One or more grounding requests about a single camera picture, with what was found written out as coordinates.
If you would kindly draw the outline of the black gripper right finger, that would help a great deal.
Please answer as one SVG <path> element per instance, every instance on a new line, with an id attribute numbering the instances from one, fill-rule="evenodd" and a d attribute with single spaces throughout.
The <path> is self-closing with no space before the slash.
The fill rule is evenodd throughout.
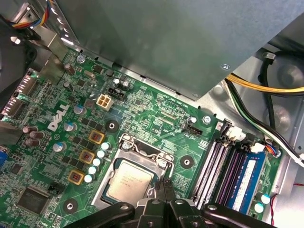
<path id="1" fill-rule="evenodd" d="M 188 199 L 176 198 L 171 179 L 165 180 L 165 197 L 168 203 L 171 228 L 270 228 L 271 225 L 251 216 L 211 203 L 199 210 Z"/>

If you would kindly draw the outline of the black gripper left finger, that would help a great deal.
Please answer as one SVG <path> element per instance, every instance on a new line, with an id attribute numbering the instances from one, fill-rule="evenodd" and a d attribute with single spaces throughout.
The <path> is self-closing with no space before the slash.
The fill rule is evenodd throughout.
<path id="1" fill-rule="evenodd" d="M 69 224 L 70 228 L 163 228 L 166 205 L 170 200 L 169 182 L 156 185 L 147 198 L 135 206 L 118 202 Z"/>

